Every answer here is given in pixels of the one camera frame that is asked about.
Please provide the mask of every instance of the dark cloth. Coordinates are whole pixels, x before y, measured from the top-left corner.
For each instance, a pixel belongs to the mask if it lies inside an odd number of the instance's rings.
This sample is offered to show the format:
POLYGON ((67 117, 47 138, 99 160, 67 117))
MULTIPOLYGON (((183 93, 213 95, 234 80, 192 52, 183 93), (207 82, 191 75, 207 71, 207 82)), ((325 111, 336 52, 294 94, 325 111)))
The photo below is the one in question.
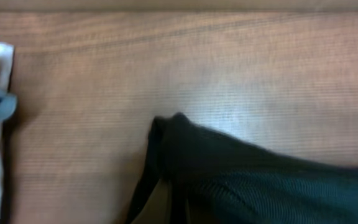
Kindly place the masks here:
POLYGON ((165 223, 358 223, 358 169, 278 155, 183 114, 154 119, 126 223, 161 181, 165 223))

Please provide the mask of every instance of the beige wall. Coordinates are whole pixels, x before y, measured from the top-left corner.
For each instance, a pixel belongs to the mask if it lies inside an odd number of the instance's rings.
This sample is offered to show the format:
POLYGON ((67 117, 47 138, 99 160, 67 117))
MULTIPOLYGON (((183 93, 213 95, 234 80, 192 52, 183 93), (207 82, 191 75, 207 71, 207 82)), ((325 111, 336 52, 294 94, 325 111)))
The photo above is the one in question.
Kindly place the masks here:
POLYGON ((0 11, 146 9, 358 10, 358 0, 0 0, 0 11))

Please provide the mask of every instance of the black fabric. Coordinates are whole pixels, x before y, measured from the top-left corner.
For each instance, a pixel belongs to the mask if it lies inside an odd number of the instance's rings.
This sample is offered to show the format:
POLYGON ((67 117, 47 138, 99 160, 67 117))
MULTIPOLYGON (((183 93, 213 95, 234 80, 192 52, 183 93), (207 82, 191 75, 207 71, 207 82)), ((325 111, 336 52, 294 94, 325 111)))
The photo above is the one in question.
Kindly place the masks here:
POLYGON ((220 223, 358 223, 358 169, 274 154, 183 114, 154 119, 126 223, 159 179, 173 186, 171 223, 186 223, 186 202, 220 223))

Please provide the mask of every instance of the black garment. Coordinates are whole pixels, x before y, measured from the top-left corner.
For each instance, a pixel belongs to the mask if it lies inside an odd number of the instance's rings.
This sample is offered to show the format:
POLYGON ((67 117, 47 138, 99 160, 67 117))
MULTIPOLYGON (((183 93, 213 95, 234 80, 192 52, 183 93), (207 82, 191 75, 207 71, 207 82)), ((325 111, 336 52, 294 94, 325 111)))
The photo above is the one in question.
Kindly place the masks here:
POLYGON ((160 180, 171 186, 166 223, 358 223, 358 169, 274 154, 182 114, 154 119, 126 223, 160 180))

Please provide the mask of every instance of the wooden surface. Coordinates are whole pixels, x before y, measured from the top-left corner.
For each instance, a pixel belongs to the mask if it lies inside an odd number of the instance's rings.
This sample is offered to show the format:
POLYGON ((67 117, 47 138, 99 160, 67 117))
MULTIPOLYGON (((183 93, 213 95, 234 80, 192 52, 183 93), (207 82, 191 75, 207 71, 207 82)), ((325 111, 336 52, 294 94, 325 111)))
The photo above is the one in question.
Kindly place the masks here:
POLYGON ((358 10, 358 0, 0 0, 0 11, 358 10))
POLYGON ((12 223, 110 223, 149 124, 358 166, 358 13, 0 14, 16 45, 12 223))

